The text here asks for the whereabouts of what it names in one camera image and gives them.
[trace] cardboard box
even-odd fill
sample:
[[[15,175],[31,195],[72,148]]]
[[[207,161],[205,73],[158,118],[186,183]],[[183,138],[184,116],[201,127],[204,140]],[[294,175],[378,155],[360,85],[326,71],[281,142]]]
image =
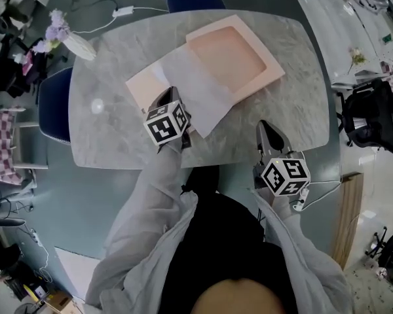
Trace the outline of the cardboard box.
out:
[[[61,290],[49,294],[45,303],[57,314],[82,314],[73,301],[73,297]]]

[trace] flower vase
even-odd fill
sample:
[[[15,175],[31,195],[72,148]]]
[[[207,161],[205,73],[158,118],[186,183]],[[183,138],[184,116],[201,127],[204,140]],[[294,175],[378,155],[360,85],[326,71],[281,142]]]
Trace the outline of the flower vase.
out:
[[[63,43],[68,50],[84,60],[94,60],[96,57],[96,51],[93,49],[93,46],[84,38],[72,32],[69,33],[68,38]]]

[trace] white box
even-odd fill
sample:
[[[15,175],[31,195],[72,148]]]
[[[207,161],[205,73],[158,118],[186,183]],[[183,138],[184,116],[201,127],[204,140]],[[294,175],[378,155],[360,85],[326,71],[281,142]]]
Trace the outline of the white box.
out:
[[[162,145],[181,137],[188,123],[181,101],[177,100],[149,111],[144,127],[154,144]]]
[[[310,182],[310,173],[302,159],[272,158],[262,179],[275,196],[293,196]]]

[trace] office floor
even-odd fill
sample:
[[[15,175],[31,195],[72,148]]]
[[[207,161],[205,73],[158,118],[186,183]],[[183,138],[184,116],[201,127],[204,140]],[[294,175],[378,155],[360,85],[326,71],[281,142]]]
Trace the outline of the office floor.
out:
[[[87,5],[97,0],[78,0],[75,7]],[[122,7],[134,5],[139,7],[155,7],[165,9],[165,0],[117,0]],[[318,52],[321,66],[323,59],[311,28],[303,14],[297,0],[224,0],[230,9],[256,10],[278,14],[299,20],[310,35],[312,43]],[[71,0],[51,0],[47,9],[38,8],[30,27],[26,43],[43,36],[49,24],[48,13],[52,9],[67,12],[67,20],[72,29],[83,31],[100,27],[111,20],[113,3],[105,1],[91,7],[70,12]],[[133,15],[117,19],[110,27],[103,31],[84,36],[89,39],[104,31],[108,31],[123,24],[145,17],[157,15],[152,10],[139,10]],[[59,51],[66,53],[63,47]],[[74,57],[69,56],[67,65],[72,64]],[[55,70],[63,67],[59,64]],[[329,96],[329,113],[334,113],[335,107],[328,78],[327,93]],[[21,120],[35,119],[37,110],[34,97],[24,94],[17,99],[11,99],[7,94],[0,94],[0,104],[9,106],[22,105],[28,111],[21,115]],[[313,181],[329,181],[339,178],[339,135],[335,115],[329,118],[329,143],[321,148],[306,152],[307,162],[312,173]],[[48,271],[55,281],[75,294],[67,275],[56,258],[54,247],[73,251],[87,256],[99,258],[102,254],[103,241],[117,211],[128,199],[139,171],[115,171],[106,169],[89,169],[77,167],[73,163],[70,147],[51,141],[42,136],[39,131],[31,130],[25,134],[24,157],[28,160],[47,163],[48,170],[37,171],[38,188],[32,203],[35,209],[31,213],[20,212],[20,216],[27,220],[30,228],[35,228],[41,241],[50,253]],[[219,190],[245,204],[252,212],[257,209],[245,189],[252,184],[253,164],[231,164],[221,167],[221,183]],[[313,200],[328,190],[334,184],[315,185],[310,199]],[[335,192],[317,203],[314,207],[303,212],[302,227],[307,237],[325,252],[329,252],[333,238],[334,220],[337,213],[337,195]],[[18,230],[6,231],[10,240],[17,241],[26,255],[26,260],[38,268],[45,263],[44,250],[34,244],[23,232]]]

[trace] marble table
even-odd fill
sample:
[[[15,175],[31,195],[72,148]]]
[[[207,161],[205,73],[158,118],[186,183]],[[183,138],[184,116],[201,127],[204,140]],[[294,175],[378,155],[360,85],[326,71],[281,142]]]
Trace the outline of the marble table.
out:
[[[185,35],[237,14],[263,41],[286,72],[235,105],[205,139],[191,134],[183,167],[259,159],[255,126],[261,119],[280,128],[295,150],[321,147],[329,139],[326,87],[303,26],[295,20],[241,10],[201,10],[166,14],[114,29],[91,41],[94,61],[76,59],[69,96],[69,128],[78,166],[141,169],[157,148],[125,82],[185,43]],[[92,103],[103,101],[94,114]]]

